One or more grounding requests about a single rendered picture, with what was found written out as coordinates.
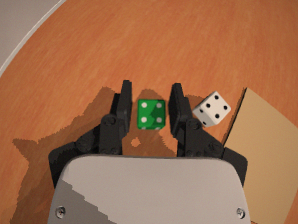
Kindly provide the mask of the tan mat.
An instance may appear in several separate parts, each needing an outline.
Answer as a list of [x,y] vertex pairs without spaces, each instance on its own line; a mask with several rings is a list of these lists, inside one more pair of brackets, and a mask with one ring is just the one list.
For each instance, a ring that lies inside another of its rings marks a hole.
[[248,161],[250,220],[284,224],[298,189],[298,128],[247,87],[223,147]]

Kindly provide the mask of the white die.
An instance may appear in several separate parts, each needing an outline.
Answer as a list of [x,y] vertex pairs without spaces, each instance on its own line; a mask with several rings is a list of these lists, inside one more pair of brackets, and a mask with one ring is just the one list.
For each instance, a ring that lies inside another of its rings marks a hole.
[[217,125],[230,111],[231,107],[217,91],[212,92],[192,109],[205,127]]

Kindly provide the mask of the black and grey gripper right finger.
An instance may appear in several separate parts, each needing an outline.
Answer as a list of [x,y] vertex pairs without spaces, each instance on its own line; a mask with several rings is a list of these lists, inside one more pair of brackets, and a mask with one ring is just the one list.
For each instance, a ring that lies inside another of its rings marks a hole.
[[212,157],[225,160],[236,169],[243,188],[247,159],[223,147],[220,141],[203,129],[200,120],[193,118],[189,99],[184,97],[181,83],[172,84],[168,113],[171,135],[178,140],[176,157]]

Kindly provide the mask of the green die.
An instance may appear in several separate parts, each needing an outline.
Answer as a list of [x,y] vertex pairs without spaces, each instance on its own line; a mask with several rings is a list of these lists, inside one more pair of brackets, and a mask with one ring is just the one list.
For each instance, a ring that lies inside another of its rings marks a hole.
[[165,100],[139,99],[137,102],[137,127],[143,130],[161,130],[166,126]]

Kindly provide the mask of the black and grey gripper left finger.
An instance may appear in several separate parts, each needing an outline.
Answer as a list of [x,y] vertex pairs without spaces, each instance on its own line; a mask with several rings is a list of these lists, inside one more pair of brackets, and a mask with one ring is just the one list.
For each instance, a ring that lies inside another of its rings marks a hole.
[[115,93],[110,113],[101,124],[72,141],[52,150],[48,155],[54,189],[70,159],[84,154],[123,155],[122,139],[129,133],[132,111],[132,82],[123,80],[121,93]]

